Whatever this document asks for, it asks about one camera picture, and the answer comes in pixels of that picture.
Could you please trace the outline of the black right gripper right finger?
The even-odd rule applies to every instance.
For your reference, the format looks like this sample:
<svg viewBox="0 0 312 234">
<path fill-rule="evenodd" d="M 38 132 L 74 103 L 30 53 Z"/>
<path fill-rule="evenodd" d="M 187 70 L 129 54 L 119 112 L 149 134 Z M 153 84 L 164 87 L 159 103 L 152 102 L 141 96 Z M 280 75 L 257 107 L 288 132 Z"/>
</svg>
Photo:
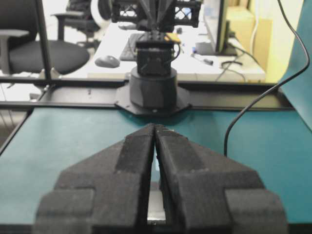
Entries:
<svg viewBox="0 0 312 234">
<path fill-rule="evenodd" d="M 285 234 L 279 196 L 257 171 L 157 125 L 161 173 L 188 234 Z"/>
</svg>

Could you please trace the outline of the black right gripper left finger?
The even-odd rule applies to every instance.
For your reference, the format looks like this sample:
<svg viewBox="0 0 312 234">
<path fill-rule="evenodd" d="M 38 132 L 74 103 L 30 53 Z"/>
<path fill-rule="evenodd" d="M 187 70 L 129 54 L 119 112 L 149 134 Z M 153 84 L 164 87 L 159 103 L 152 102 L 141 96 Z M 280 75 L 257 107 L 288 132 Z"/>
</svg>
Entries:
<svg viewBox="0 0 312 234">
<path fill-rule="evenodd" d="M 42 197 L 35 234 L 136 234 L 147 225 L 155 126 L 64 169 Z"/>
</svg>

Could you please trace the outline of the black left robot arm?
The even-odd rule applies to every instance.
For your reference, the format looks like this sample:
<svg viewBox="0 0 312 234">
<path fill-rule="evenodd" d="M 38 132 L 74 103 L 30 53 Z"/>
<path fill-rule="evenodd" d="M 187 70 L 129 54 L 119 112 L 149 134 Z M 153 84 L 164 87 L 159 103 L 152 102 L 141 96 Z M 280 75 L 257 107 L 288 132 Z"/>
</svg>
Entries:
<svg viewBox="0 0 312 234">
<path fill-rule="evenodd" d="M 178 57 L 169 38 L 177 25 L 196 28 L 200 1 L 114 0 L 113 22 L 132 22 L 143 38 L 135 44 L 136 66 L 118 89 L 131 106 L 169 114 L 188 92 L 177 86 L 171 63 Z M 39 203 L 35 234 L 139 234 L 147 227 L 155 125 L 64 169 Z"/>
</svg>

